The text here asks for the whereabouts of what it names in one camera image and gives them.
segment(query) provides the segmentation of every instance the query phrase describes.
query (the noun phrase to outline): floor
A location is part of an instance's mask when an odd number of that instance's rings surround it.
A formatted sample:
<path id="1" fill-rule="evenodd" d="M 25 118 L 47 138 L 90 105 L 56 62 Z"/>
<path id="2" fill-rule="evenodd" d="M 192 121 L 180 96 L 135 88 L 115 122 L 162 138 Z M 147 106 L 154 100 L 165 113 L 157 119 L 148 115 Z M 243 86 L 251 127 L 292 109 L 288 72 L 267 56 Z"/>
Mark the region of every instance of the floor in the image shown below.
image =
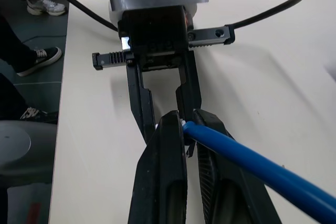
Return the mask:
<path id="1" fill-rule="evenodd" d="M 68 6 L 64 0 L 57 0 Z M 68 15 L 53 17 L 33 16 L 21 0 L 0 0 L 0 12 L 21 41 L 31 49 L 57 46 L 65 51 Z M 26 99 L 30 106 L 51 112 L 59 108 L 63 57 L 55 64 L 30 76 L 19 77 L 12 68 L 0 60 L 3 73 Z M 33 184 L 8 190 L 8 224 L 24 224 L 29 216 L 38 214 L 37 224 L 47 224 L 49 217 L 51 185 Z"/>

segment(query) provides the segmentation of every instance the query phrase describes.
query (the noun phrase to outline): blue tube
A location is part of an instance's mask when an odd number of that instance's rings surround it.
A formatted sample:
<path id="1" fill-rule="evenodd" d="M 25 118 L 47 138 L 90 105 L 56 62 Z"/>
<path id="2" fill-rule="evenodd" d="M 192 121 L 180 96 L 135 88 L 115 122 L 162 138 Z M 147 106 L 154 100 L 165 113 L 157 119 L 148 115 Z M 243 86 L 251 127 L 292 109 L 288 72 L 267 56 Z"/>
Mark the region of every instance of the blue tube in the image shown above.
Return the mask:
<path id="1" fill-rule="evenodd" d="M 336 223 L 336 199 L 325 191 L 218 131 L 193 122 L 187 122 L 183 131 L 254 174 L 318 222 Z"/>

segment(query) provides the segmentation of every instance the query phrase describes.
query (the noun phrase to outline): sneaker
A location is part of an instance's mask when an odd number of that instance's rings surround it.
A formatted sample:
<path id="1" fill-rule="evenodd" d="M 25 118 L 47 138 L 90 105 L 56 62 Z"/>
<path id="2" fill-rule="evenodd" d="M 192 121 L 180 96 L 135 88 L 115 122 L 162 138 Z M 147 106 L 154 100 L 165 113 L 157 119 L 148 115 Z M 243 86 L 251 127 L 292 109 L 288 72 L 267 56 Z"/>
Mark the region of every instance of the sneaker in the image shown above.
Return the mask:
<path id="1" fill-rule="evenodd" d="M 47 113 L 36 108 L 29 107 L 20 117 L 21 121 L 53 123 L 57 124 L 58 112 Z"/>
<path id="2" fill-rule="evenodd" d="M 52 16 L 59 16 L 66 12 L 65 5 L 56 3 L 54 0 L 27 0 L 27 11 L 32 15 L 41 15 L 43 12 Z"/>
<path id="3" fill-rule="evenodd" d="M 46 67 L 50 64 L 53 64 L 62 56 L 62 51 L 58 47 L 51 47 L 47 49 L 35 50 L 36 52 L 36 61 L 25 71 L 17 73 L 18 76 L 24 77 L 27 76 L 39 68 Z"/>

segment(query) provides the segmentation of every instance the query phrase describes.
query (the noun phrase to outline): black sneaker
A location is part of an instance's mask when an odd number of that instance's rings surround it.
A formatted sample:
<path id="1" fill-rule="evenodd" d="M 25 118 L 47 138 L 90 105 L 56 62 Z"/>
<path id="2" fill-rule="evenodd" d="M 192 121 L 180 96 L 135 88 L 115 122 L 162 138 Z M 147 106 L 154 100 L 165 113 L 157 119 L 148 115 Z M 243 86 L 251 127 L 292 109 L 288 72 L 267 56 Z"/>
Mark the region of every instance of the black sneaker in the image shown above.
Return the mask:
<path id="1" fill-rule="evenodd" d="M 47 113 L 36 108 L 29 107 L 20 117 L 21 121 L 57 124 L 58 112 Z"/>
<path id="2" fill-rule="evenodd" d="M 37 58 L 36 58 L 34 65 L 25 71 L 17 73 L 19 76 L 21 77 L 27 76 L 39 68 L 46 67 L 50 64 L 53 64 L 55 61 L 57 61 L 62 56 L 62 51 L 58 47 L 39 49 L 39 50 L 35 50 L 35 52 L 36 52 Z"/>

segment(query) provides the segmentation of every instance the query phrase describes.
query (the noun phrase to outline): table surface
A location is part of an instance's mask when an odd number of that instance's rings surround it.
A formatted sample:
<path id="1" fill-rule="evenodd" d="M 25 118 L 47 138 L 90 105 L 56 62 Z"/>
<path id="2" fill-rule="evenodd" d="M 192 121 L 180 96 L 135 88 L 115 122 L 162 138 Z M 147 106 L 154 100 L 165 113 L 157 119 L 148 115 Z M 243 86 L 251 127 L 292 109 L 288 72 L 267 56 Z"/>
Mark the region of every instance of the table surface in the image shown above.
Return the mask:
<path id="1" fill-rule="evenodd" d="M 108 0 L 78 0 L 108 19 Z M 210 0 L 197 28 L 229 24 L 284 0 Z M 202 109 L 235 139 L 336 195 L 334 0 L 304 0 L 236 31 L 230 46 L 195 51 Z M 50 223 L 127 223 L 145 143 L 125 67 L 96 71 L 92 52 L 121 50 L 117 33 L 70 5 Z M 144 74 L 156 117 L 176 109 L 177 70 Z M 204 223 L 196 156 L 187 160 L 187 223 Z M 268 188 L 283 223 L 314 223 Z"/>

